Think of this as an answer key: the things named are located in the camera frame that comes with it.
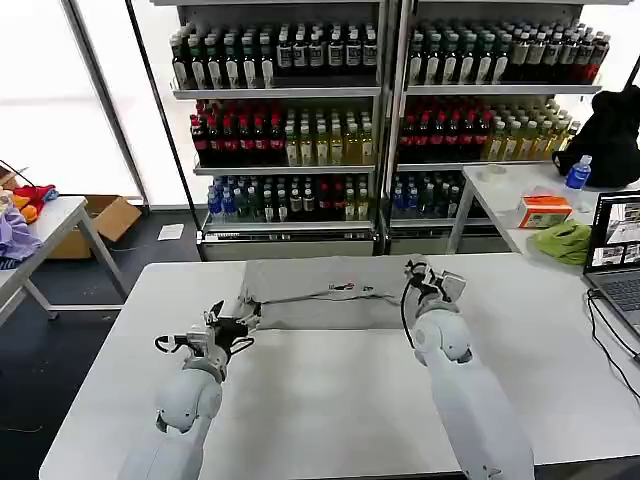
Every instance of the purple cloth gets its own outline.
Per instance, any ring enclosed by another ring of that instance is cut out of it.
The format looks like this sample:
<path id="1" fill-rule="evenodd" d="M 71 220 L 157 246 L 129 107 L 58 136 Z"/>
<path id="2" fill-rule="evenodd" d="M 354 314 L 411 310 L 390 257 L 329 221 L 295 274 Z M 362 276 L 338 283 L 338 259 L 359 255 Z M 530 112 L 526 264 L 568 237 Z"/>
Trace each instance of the purple cloth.
<path id="1" fill-rule="evenodd" d="M 15 206 L 0 214 L 0 257 L 24 260 L 41 246 L 42 242 L 31 235 L 26 220 Z"/>

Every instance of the orange box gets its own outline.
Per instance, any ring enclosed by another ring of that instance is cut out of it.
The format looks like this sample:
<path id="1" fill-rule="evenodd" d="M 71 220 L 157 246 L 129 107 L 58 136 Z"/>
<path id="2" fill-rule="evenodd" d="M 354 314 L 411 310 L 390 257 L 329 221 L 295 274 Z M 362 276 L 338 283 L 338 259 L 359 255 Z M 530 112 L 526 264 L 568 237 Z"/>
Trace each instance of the orange box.
<path id="1" fill-rule="evenodd" d="M 520 228 L 549 228 L 564 222 L 571 214 L 571 206 L 564 197 L 522 197 L 517 213 Z"/>

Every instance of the display shelf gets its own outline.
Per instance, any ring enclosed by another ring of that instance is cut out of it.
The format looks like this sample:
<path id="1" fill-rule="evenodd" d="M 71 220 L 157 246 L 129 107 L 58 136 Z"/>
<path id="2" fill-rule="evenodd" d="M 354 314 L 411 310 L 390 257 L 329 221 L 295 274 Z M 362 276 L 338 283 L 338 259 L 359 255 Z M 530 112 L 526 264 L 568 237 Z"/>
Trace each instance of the display shelf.
<path id="1" fill-rule="evenodd" d="M 473 165 L 537 165 L 539 163 L 550 163 L 549 160 L 510 160 L 506 162 L 434 162 L 434 163 L 399 163 L 396 165 L 396 172 L 441 172 L 457 171 L 462 167 Z"/>
<path id="2" fill-rule="evenodd" d="M 453 227 L 455 218 L 396 218 L 391 219 L 391 228 L 397 229 L 416 229 L 416 228 L 435 228 L 435 227 Z M 467 218 L 465 226 L 468 227 L 486 227 L 493 223 L 489 218 Z"/>
<path id="3" fill-rule="evenodd" d="M 380 87 L 286 87 L 221 90 L 173 90 L 178 100 L 233 100 L 252 98 L 363 98 L 380 94 Z"/>
<path id="4" fill-rule="evenodd" d="M 379 3 L 379 0 L 151 0 L 151 3 L 159 7 L 180 7 L 199 5 L 276 5 L 283 3 Z"/>
<path id="5" fill-rule="evenodd" d="M 370 232 L 373 224 L 370 221 L 340 222 L 207 222 L 204 233 L 280 233 L 280 232 Z"/>
<path id="6" fill-rule="evenodd" d="M 193 169 L 195 175 L 219 177 L 223 175 L 322 175 L 322 174 L 348 174 L 348 173 L 373 173 L 374 165 L 322 165 L 313 167 L 201 167 L 196 164 Z"/>
<path id="7" fill-rule="evenodd" d="M 600 85 L 413 85 L 405 95 L 591 95 L 601 89 Z"/>

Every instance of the gray cloth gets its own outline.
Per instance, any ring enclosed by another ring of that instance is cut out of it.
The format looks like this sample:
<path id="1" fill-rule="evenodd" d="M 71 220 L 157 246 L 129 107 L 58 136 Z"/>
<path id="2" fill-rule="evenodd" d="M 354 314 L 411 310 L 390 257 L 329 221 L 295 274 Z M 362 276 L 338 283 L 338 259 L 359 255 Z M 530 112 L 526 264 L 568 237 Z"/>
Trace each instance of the gray cloth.
<path id="1" fill-rule="evenodd" d="M 42 246 L 27 228 L 27 222 L 15 206 L 0 214 L 0 257 L 24 260 Z"/>
<path id="2" fill-rule="evenodd" d="M 416 255 L 247 262 L 243 295 L 263 302 L 260 328 L 402 328 L 404 266 Z M 413 294 L 407 320 L 413 323 Z"/>

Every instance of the black bag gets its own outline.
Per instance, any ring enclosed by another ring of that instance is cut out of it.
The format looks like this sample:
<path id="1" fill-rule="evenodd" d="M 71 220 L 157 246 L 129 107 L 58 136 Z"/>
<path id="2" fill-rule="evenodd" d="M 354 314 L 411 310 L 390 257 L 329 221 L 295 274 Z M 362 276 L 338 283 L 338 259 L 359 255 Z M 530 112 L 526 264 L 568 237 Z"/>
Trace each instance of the black bag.
<path id="1" fill-rule="evenodd" d="M 553 153 L 553 163 L 566 176 L 582 155 L 591 155 L 587 185 L 626 187 L 640 178 L 640 151 L 636 139 L 640 127 L 640 88 L 620 93 L 600 92 L 591 102 L 593 115 L 567 149 Z"/>

